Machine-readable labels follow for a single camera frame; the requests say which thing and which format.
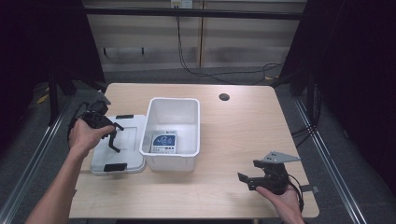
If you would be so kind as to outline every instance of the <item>wrist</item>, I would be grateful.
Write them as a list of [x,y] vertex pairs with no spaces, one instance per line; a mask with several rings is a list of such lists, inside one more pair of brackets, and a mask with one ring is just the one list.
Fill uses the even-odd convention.
[[285,221],[283,223],[284,224],[305,224],[305,222],[304,222],[302,217],[297,217],[293,221],[289,221],[289,222]]
[[83,162],[86,156],[87,155],[81,148],[71,147],[66,160],[71,162]]

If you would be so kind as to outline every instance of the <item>dark floor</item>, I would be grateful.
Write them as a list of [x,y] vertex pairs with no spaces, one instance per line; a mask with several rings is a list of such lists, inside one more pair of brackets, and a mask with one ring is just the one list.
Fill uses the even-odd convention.
[[[254,71],[257,68],[246,68]],[[241,71],[244,68],[212,68],[206,69],[207,73]],[[221,75],[217,78],[226,78],[234,84],[252,84],[262,79],[262,73],[258,74],[238,74]],[[156,70],[156,71],[136,71],[128,73],[106,73],[107,83],[111,82],[151,82],[151,83],[198,83],[198,84],[222,84],[221,81],[212,77],[198,77],[187,74],[182,69]],[[263,80],[259,85],[270,83],[271,80]],[[62,162],[67,155],[66,144],[67,123],[71,118],[74,109],[81,101],[92,101],[95,91],[80,83],[78,93],[73,97],[72,104],[66,110],[64,121],[52,140],[49,151],[33,179],[30,188],[26,192],[12,223],[22,223],[37,200],[44,193],[53,177],[56,176]],[[4,206],[9,194],[17,185],[19,177],[23,173],[29,160],[35,153],[42,136],[48,129],[49,122],[49,102],[41,105],[35,103],[41,92],[35,93],[35,99],[26,110],[22,120],[19,134],[9,146],[7,155],[0,162],[0,204]],[[296,98],[290,95],[289,86],[281,85],[276,88],[276,94],[284,112],[286,121],[290,127],[290,132],[300,130],[304,127],[304,122],[297,110]],[[61,95],[60,106],[66,102],[66,97]],[[375,173],[375,171],[365,162],[359,153],[359,149],[353,140],[345,138],[344,129],[340,126],[337,118],[329,111],[323,103],[322,112],[318,124],[318,130],[327,145],[332,159],[335,161],[342,174],[351,194],[358,202],[363,216],[367,223],[395,223],[396,220],[396,200],[387,187]],[[295,138],[296,145],[304,139],[305,135]],[[307,174],[313,186],[319,188],[315,194],[320,214],[315,218],[308,218],[309,223],[353,223],[352,218],[346,210],[345,204],[340,197],[337,188],[334,186],[329,176],[328,170],[324,166],[322,158],[311,138],[307,138],[299,147],[299,154]],[[71,220],[71,223],[116,223],[116,220],[92,219],[92,220]],[[230,220],[223,220],[222,223],[234,223]],[[263,220],[263,223],[279,223],[278,218]]]

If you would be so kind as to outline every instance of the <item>cable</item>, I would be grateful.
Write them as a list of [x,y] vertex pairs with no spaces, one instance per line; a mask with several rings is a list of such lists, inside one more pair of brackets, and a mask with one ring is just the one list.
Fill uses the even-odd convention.
[[296,145],[296,147],[299,147],[308,137],[311,135],[311,133],[318,127],[319,123],[319,118],[321,114],[321,104],[322,104],[322,96],[318,90],[318,86],[315,86],[315,95],[314,95],[314,115],[313,115],[313,120],[311,120],[311,124],[308,127],[303,127],[302,129],[291,133],[291,136],[293,138],[297,138],[302,136],[304,133],[308,132],[308,135]]
[[182,48],[181,37],[180,37],[180,18],[179,17],[177,17],[177,40],[178,40],[178,56],[179,56],[180,64],[187,72],[189,72],[190,74],[193,74],[195,76],[198,76],[198,77],[212,77],[212,78],[214,78],[217,81],[221,81],[221,82],[228,83],[228,84],[231,84],[231,85],[238,85],[238,84],[237,83],[232,83],[230,81],[226,81],[226,80],[218,78],[216,76],[230,75],[230,74],[254,74],[254,73],[263,72],[263,76],[262,76],[262,78],[260,80],[254,82],[254,83],[248,84],[248,85],[257,85],[260,82],[262,82],[263,80],[265,80],[265,71],[274,69],[274,68],[280,66],[281,64],[283,64],[283,63],[268,63],[265,66],[263,66],[261,70],[249,71],[249,72],[248,71],[240,71],[240,72],[224,72],[224,73],[215,73],[215,74],[206,74],[206,73],[200,73],[200,72],[193,72],[186,65],[186,62],[184,60],[183,48]]
[[298,184],[298,188],[297,188],[293,183],[291,183],[291,181],[289,181],[289,184],[291,185],[291,187],[294,188],[294,190],[297,192],[298,203],[300,206],[300,212],[303,212],[303,210],[304,210],[304,195],[303,195],[303,190],[301,188],[300,182],[297,180],[296,177],[294,177],[292,175],[289,175],[289,176],[291,178],[293,178]]

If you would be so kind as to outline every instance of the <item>person's right hand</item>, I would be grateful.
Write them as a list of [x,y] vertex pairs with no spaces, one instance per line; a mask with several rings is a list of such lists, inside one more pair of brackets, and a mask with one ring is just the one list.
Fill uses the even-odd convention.
[[84,159],[90,150],[98,145],[102,136],[111,133],[114,129],[115,127],[111,125],[93,129],[84,120],[78,119],[69,134],[69,155]]
[[275,195],[263,187],[257,187],[256,191],[272,203],[280,219],[282,219],[285,224],[304,224],[297,193],[292,186],[288,186],[285,193],[282,195]]

